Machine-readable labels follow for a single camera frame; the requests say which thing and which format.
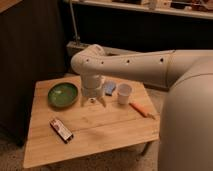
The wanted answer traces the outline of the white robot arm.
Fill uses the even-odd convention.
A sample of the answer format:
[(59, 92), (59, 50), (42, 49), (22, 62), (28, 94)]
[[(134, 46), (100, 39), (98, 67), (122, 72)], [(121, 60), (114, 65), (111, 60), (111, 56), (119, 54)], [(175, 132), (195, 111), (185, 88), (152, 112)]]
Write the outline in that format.
[(90, 45), (71, 59), (82, 94), (113, 76), (169, 90), (160, 121), (158, 171), (213, 171), (213, 50), (108, 56)]

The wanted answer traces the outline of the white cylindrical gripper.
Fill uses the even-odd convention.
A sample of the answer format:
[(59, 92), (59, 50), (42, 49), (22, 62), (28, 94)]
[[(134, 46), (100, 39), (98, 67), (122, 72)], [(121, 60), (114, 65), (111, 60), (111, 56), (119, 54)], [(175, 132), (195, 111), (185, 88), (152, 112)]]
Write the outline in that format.
[(101, 75), (81, 75), (81, 92), (80, 98), (81, 107), (84, 106), (85, 97), (87, 98), (98, 98), (98, 101), (106, 107), (106, 101), (103, 96), (103, 83), (104, 79)]

